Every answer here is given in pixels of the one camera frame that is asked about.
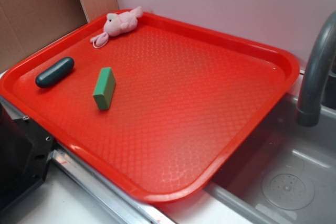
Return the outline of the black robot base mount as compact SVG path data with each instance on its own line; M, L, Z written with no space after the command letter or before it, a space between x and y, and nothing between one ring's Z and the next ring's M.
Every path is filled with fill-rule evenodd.
M1 213L44 183L54 147L37 122L12 119L1 106Z

